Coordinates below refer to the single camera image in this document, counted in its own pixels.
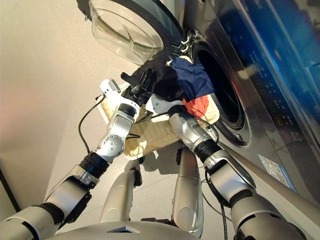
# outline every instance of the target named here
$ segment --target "black cable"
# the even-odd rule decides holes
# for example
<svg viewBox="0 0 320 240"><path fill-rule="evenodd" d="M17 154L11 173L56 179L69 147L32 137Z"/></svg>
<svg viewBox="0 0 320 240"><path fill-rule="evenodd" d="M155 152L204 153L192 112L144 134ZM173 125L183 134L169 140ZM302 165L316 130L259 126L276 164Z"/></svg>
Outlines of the black cable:
<svg viewBox="0 0 320 240"><path fill-rule="evenodd" d="M207 124L207 125L214 131L214 134L215 134L215 136L216 136L215 143L217 143L217 142L219 141L219 133L218 133L218 131L216 130L216 128L215 128L210 122L202 119L201 117L192 115L192 114L190 114L190 113L187 113L186 116L190 116L190 117L196 118L197 120L199 120L199 121Z"/></svg>
<svg viewBox="0 0 320 240"><path fill-rule="evenodd" d="M168 115L168 114L172 114L172 112L170 111L167 111L167 112L163 112L163 113L160 113L158 115L155 115L155 116L145 116L143 118L141 118L139 121L136 121L135 124L140 124L140 123L143 123L145 121L148 121L148 120L151 120L151 119L154 119L154 118L157 118L157 117L160 117L160 116L163 116L163 115ZM192 118L196 118L198 119L199 121L202 121L203 123L207 124L213 131L214 131L214 134L216 136L216 140L215 142L217 143L219 141L219 133L218 131L216 130L216 128L211 124L209 123L208 121L202 119L201 117L198 117L198 116L195 116L195 115L192 115L190 113L179 113L181 116L185 115L186 117L192 117Z"/></svg>
<svg viewBox="0 0 320 240"><path fill-rule="evenodd" d="M212 208L212 210L214 210L217 214L219 214L219 215L222 216L222 213L219 212L219 211L218 211L214 206L212 206L211 203L208 201L208 199L206 198L206 196L205 196L205 194L204 194L204 191L202 191L202 197L203 197L203 199L205 200L205 202L209 205L209 207ZM226 216L225 218L226 218L227 220L229 220L230 222L232 222L229 217Z"/></svg>
<svg viewBox="0 0 320 240"><path fill-rule="evenodd" d="M151 120L151 119L163 116L163 115L167 115L169 113L170 112L166 111L166 112L160 113L160 114L155 115L155 116L145 116L145 117L141 118L140 120L136 121L135 124L140 124L140 123L143 123L145 121L148 121L148 120Z"/></svg>
<svg viewBox="0 0 320 240"><path fill-rule="evenodd" d="M222 212L222 220L223 220L223 232L224 232L224 240L228 240L228 232L227 232L227 221L226 221L226 213L224 205L221 203L221 212Z"/></svg>
<svg viewBox="0 0 320 240"><path fill-rule="evenodd" d="M126 138L126 140L127 139L139 139L140 138L140 136L128 136L127 138Z"/></svg>
<svg viewBox="0 0 320 240"><path fill-rule="evenodd" d="M88 144L87 144L84 136L83 136L82 133L81 133L81 124L82 124L82 122L85 120L86 116L87 116L96 106L98 106L99 104L101 104L102 101L106 98L106 96L105 96L104 94L101 94L100 96L98 96L98 98L100 98L102 95L103 95L103 98L102 98L100 101L98 101L95 105L93 105L93 107L91 107L91 108L85 113L85 115L81 118L81 120L80 120L80 122L79 122L79 125L78 125L78 132L79 132L80 138L81 138L81 140L82 140L82 142L83 142L83 144L84 144L84 146L85 146L85 149L86 149L87 153L90 153L90 149L89 149L89 147L88 147Z"/></svg>
<svg viewBox="0 0 320 240"><path fill-rule="evenodd" d="M205 170L204 176L205 176L206 183L209 185L209 179L208 179L207 170ZM224 205L222 203L220 203L220 206L221 206L221 215L222 215L222 220L223 220L224 240L228 240L227 221L226 221L227 217L226 217L226 213L225 213L225 208L224 208Z"/></svg>

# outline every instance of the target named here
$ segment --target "sticker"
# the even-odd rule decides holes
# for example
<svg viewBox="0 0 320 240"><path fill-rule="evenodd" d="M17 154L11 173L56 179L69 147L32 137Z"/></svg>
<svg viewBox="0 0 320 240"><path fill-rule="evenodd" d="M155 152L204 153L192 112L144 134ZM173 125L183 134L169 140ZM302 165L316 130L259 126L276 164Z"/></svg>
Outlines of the sticker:
<svg viewBox="0 0 320 240"><path fill-rule="evenodd" d="M277 179L278 181L286 185L295 193L297 192L284 166L277 164L274 161L271 161L260 154L258 154L258 156L268 174L270 174L272 177L274 177L275 179Z"/></svg>

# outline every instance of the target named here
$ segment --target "navy blue cloth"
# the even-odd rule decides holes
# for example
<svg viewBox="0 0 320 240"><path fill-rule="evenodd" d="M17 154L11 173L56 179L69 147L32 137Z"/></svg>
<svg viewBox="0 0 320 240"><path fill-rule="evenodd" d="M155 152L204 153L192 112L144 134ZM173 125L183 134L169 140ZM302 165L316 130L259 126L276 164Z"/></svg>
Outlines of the navy blue cloth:
<svg viewBox="0 0 320 240"><path fill-rule="evenodd" d="M202 64L192 64L186 59L175 57L170 67L177 74L177 83L183 89L183 97L187 102L215 92Z"/></svg>

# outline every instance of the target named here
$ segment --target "beige basket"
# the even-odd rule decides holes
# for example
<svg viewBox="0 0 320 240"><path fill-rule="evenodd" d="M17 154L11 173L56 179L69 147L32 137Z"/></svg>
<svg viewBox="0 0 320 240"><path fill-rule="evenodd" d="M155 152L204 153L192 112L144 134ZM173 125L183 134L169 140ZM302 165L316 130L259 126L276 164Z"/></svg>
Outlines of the beige basket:
<svg viewBox="0 0 320 240"><path fill-rule="evenodd" d="M122 84L120 86L121 91L125 90L128 86L128 83ZM208 97L208 100L209 105L202 119L213 124L219 119L220 114L212 98ZM109 122L109 119L117 108L117 104L118 102L106 98L98 106L98 109L106 123ZM146 109L143 105L140 109L139 116L136 117L136 120L143 118L145 116L145 112ZM172 133L168 119L168 116L160 116L153 118L152 120L134 124L131 128L131 133L139 135L140 138L125 140L124 155L129 160L137 159L178 141L179 138ZM206 125L201 121L198 123L200 126Z"/></svg>

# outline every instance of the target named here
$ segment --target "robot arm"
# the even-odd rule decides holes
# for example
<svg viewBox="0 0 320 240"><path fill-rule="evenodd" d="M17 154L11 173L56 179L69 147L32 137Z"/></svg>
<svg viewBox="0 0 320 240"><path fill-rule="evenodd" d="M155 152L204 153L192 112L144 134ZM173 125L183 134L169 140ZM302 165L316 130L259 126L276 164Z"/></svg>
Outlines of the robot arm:
<svg viewBox="0 0 320 240"><path fill-rule="evenodd" d="M175 113L173 132L203 162L207 183L218 201L231 208L235 240L302 240L304 234L256 192L250 174L190 116Z"/></svg>
<svg viewBox="0 0 320 240"><path fill-rule="evenodd" d="M53 187L43 204L30 206L2 222L1 239L46 239L64 224L74 222L92 197L90 189L97 185L114 158L123 153L126 137L140 107L132 99L120 96L119 87L113 80L104 80L100 88L107 98L120 103L106 134L98 146Z"/></svg>

